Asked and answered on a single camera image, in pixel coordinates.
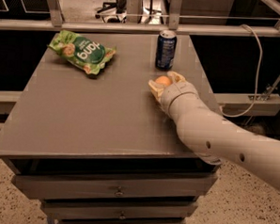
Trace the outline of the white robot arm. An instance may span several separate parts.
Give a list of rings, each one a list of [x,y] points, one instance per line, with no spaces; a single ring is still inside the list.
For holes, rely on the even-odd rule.
[[[177,72],[149,80],[152,95],[174,121],[180,141],[203,161],[230,161],[280,191],[280,141],[246,131],[208,109],[194,85]]]

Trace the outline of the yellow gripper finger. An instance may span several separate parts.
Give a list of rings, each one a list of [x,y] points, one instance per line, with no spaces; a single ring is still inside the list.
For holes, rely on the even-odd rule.
[[[148,86],[149,89],[151,91],[151,94],[154,96],[154,98],[160,102],[161,101],[161,97],[163,94],[163,90],[165,89],[165,85],[164,84],[159,84],[153,80],[149,80],[148,81]]]
[[[184,82],[186,79],[183,75],[177,72],[168,72],[167,77],[171,80],[173,84]]]

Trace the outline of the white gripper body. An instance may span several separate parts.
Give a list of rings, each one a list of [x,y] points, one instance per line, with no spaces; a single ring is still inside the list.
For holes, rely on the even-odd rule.
[[[187,95],[191,94],[193,97],[198,98],[198,92],[195,89],[194,85],[182,81],[182,82],[177,82],[174,84],[171,84],[169,87],[163,90],[162,96],[161,96],[161,109],[166,113],[166,115],[169,114],[169,108],[170,105],[180,96],[180,95]]]

